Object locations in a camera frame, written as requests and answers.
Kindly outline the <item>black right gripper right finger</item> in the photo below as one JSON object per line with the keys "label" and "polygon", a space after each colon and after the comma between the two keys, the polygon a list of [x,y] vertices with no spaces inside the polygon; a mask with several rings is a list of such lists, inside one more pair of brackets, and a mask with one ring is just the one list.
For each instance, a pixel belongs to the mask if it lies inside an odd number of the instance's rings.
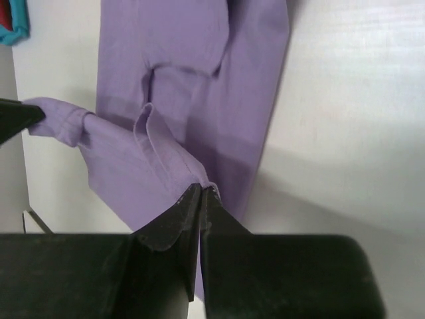
{"label": "black right gripper right finger", "polygon": [[208,318],[384,318],[368,258],[344,235],[251,233],[212,188],[201,201]]}

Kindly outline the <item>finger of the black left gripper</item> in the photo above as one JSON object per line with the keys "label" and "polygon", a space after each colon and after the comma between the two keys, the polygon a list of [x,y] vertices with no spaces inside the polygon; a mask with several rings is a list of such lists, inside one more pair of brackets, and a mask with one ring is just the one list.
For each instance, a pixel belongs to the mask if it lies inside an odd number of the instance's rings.
{"label": "finger of the black left gripper", "polygon": [[11,138],[32,125],[45,119],[45,113],[38,106],[23,104],[17,100],[1,99],[0,102],[0,143]]}

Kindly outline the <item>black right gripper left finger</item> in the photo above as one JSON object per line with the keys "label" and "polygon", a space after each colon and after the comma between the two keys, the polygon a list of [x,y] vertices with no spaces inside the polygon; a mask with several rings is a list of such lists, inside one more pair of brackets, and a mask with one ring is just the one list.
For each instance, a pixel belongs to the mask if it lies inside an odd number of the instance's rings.
{"label": "black right gripper left finger", "polygon": [[201,186],[131,234],[3,234],[2,318],[186,318]]}

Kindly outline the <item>teal polo shirt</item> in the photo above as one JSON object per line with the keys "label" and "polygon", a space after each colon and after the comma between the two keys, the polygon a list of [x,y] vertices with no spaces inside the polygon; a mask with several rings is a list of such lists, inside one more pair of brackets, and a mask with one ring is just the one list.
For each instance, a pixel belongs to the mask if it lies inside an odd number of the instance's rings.
{"label": "teal polo shirt", "polygon": [[1,44],[13,46],[30,36],[30,24],[25,0],[9,0],[13,20],[13,30],[7,31],[1,26]]}

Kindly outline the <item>red t shirt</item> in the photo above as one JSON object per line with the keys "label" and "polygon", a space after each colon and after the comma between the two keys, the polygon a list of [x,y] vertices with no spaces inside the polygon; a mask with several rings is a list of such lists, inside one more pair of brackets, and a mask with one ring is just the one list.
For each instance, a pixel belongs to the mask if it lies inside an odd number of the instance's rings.
{"label": "red t shirt", "polygon": [[13,30],[13,20],[9,0],[0,0],[0,24],[7,31]]}

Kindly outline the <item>lilac garment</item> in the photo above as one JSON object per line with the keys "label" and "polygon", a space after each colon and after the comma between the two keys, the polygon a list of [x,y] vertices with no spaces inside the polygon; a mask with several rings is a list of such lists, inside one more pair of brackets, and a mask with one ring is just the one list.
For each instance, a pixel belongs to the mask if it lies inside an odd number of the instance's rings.
{"label": "lilac garment", "polygon": [[103,1],[96,109],[33,98],[32,136],[77,147],[132,230],[198,183],[236,219],[256,175],[289,37],[285,1]]}

